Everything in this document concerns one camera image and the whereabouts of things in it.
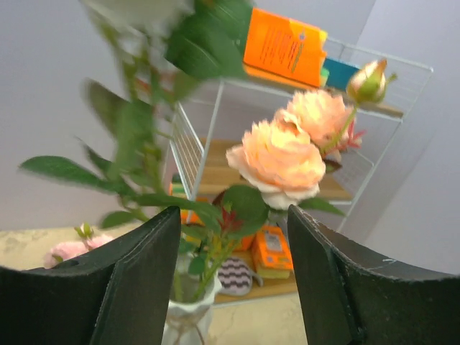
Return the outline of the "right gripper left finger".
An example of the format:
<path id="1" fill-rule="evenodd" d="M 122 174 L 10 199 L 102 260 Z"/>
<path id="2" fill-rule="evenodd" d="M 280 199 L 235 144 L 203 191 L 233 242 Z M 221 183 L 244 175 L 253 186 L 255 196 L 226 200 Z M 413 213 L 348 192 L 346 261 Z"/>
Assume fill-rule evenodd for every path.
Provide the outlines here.
<path id="1" fill-rule="evenodd" d="M 3 344 L 160 344 L 180 210 L 46 270 L 1 268 Z"/>

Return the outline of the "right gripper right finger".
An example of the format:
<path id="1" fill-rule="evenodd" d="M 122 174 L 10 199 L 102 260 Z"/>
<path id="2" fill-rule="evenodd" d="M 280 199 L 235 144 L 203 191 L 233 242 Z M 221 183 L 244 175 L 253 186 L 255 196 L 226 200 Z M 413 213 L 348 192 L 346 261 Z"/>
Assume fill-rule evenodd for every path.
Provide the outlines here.
<path id="1" fill-rule="evenodd" d="M 459 343 L 459 276 L 386 257 L 297 206 L 287 232 L 309 344 Z"/>

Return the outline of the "white rose stem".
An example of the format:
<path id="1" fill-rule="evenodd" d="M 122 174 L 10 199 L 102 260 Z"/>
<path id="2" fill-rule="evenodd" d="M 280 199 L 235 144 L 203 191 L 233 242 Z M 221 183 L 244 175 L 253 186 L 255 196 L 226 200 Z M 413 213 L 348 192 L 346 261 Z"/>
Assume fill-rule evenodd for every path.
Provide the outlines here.
<path id="1" fill-rule="evenodd" d="M 250 1 L 85 1 L 92 24 L 109 45 L 126 96 L 101 83 L 85 82 L 85 97 L 116 141 L 112 160 L 91 148 L 92 173 L 65 157 L 31 157 L 21 170 L 44 178 L 84 185 L 116 195 L 121 210 L 107 214 L 101 227 L 146 219 L 150 207 L 179 205 L 160 177 L 162 148 L 156 122 L 160 110 L 175 111 L 202 82 L 242 74 L 240 38 Z"/>

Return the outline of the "peach rose stem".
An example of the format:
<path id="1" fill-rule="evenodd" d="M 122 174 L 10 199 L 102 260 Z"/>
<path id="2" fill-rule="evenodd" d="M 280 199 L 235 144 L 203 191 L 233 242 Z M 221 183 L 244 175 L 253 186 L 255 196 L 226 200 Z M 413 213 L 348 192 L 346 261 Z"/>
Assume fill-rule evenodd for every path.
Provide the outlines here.
<path id="1" fill-rule="evenodd" d="M 271 214 L 312 204 L 324 176 L 340 168 L 342 153 L 361 147 L 357 110 L 382 101 L 392 81 L 386 68 L 386 59 L 375 60 L 351 77 L 346 87 L 350 105 L 323 90 L 295 94 L 271 120 L 254 123 L 226 151 L 227 164 L 242 183 L 225 188 L 211 202 L 178 201 L 196 216 L 183 225 L 186 239 L 180 245 L 181 253 L 193 255 L 188 272 L 204 279 L 195 298 L 243 238 L 259 231 Z"/>

